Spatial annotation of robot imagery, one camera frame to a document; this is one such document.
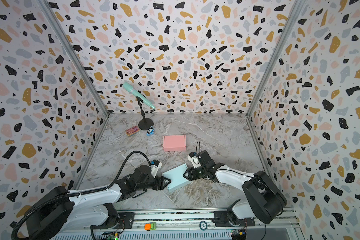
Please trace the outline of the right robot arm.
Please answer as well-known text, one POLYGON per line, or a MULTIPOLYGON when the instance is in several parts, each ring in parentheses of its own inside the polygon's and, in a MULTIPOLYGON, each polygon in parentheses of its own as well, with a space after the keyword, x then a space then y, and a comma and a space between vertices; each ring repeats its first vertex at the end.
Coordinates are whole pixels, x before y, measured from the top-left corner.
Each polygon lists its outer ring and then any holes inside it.
POLYGON ((183 174, 188 181, 210 180, 232 186, 245 194, 247 201, 235 201, 227 208, 223 217, 218 217, 216 223, 239 227, 243 225, 244 219, 257 218, 267 225, 287 205, 282 192, 263 171, 253 174, 234 170, 225 164, 215 163, 207 151, 191 152, 188 160, 193 165, 183 174))

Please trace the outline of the mint paper box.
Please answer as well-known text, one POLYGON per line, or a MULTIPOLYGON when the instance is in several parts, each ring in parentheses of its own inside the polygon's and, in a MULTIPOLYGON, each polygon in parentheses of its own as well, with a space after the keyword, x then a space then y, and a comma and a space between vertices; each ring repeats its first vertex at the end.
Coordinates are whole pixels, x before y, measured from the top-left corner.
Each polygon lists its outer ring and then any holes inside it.
POLYGON ((183 174, 187 171, 187 169, 187 164, 182 164, 176 168, 162 173, 163 177, 171 180, 171 183, 167 186, 167 189, 170 193, 173 193, 174 191, 192 183, 183 177, 183 174))

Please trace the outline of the pink paper box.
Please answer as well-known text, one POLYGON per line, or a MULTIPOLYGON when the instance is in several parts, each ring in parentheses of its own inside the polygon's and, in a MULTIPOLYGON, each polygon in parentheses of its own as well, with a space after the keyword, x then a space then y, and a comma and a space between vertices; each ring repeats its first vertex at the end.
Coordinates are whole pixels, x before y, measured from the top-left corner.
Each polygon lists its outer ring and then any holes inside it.
POLYGON ((179 152, 186 150, 185 135, 168 135, 163 137, 163 150, 165 152, 179 152))

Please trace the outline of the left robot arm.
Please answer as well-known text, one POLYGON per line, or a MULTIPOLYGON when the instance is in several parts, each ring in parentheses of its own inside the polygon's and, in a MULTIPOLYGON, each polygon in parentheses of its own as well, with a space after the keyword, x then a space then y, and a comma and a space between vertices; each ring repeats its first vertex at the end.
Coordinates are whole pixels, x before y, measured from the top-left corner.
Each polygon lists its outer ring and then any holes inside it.
POLYGON ((164 190, 171 180, 153 176, 150 166, 140 166, 133 174, 108 186, 81 191, 55 188, 27 211, 25 224, 30 240, 50 240, 59 232, 92 227, 107 230, 125 228, 114 203, 136 198, 148 190, 164 190))

